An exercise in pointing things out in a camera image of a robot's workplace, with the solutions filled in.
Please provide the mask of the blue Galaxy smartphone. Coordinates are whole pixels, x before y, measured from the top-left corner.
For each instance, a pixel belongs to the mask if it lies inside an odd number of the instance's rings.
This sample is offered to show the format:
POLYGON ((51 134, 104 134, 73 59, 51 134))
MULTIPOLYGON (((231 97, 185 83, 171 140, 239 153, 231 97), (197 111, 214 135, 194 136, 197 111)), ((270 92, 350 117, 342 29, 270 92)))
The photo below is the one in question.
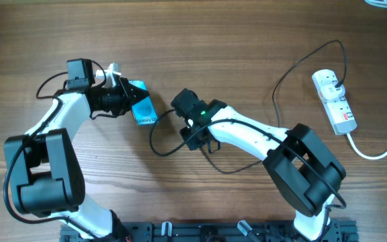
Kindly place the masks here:
POLYGON ((157 120, 157 113, 150 97, 132 106, 132 113, 138 126, 154 124, 157 120))

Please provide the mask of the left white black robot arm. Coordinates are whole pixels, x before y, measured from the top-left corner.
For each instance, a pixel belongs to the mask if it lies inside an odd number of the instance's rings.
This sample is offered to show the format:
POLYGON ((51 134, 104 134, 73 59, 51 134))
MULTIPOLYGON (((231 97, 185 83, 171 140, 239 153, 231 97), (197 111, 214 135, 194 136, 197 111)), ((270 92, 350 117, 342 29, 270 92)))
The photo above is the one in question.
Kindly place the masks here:
POLYGON ((113 69, 94 75, 94 60, 67 61, 67 80, 49 98, 52 106, 25 134, 4 143, 7 171, 3 200, 10 215, 26 224, 59 220, 89 241, 131 241, 116 213, 102 208, 85 191, 72 140, 82 123, 117 118, 150 93, 113 69))

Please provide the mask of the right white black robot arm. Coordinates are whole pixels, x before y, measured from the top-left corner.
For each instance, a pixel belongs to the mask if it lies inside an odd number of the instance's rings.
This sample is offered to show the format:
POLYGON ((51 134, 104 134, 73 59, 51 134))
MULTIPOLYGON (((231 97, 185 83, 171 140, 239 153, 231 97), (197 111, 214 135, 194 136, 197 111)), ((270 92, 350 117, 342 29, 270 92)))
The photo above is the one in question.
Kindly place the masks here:
POLYGON ((217 99, 209 104, 188 89, 171 102, 185 120, 180 131, 190 150, 211 141, 228 143, 256 157, 286 202, 296 211, 294 229, 307 241, 324 239, 329 212, 346 172, 316 133, 304 124, 292 129, 262 124, 217 99))

